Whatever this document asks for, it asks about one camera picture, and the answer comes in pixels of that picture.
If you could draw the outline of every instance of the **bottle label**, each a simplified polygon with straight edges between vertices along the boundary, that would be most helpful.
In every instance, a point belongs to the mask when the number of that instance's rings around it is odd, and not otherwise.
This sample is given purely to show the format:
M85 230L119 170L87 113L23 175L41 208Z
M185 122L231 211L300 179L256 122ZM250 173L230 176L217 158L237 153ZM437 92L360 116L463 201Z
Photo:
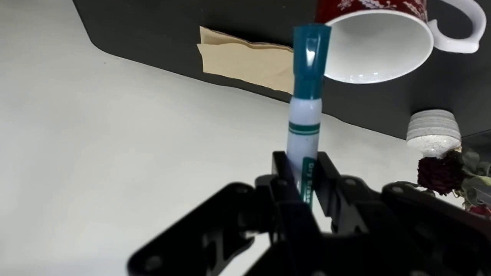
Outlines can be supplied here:
M317 135L320 124L294 124L289 121L289 133L294 135Z
M303 158L302 161L302 178L300 178L300 198L305 204L311 205L311 185L313 185L313 170L316 159Z

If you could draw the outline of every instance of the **white mug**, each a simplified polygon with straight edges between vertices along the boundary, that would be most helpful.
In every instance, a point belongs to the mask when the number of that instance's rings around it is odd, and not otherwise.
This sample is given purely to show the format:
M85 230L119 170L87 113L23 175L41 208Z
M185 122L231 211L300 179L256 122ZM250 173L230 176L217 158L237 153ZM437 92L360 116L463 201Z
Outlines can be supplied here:
M425 0L317 0L316 21L331 27L325 76L352 84L398 78L423 64L432 47L472 53L484 34L486 15L474 0L443 0L472 23L455 40L428 21Z

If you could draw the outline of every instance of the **dark background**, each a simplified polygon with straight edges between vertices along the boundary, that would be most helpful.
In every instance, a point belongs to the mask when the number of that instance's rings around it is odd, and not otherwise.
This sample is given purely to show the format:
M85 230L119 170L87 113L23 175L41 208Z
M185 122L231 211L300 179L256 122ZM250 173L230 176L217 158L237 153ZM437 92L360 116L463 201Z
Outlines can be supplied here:
M73 0L92 43L113 55L208 83L240 87L288 101L289 95L201 72L197 26L250 41L291 46L293 26L314 20L314 0ZM489 17L491 3L478 0ZM463 38L469 20L457 9L428 1L443 34ZM352 86L325 80L323 112L345 122L405 138L408 119L421 109L455 113L463 142L491 159L491 35L472 55L434 49L415 72L394 81Z

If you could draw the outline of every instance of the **cardboard piece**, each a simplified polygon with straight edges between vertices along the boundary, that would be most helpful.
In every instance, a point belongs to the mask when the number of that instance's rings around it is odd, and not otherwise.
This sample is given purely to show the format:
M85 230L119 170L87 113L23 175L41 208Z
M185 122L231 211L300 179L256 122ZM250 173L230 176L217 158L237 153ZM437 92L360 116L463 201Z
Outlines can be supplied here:
M199 27L202 72L293 93L293 50Z

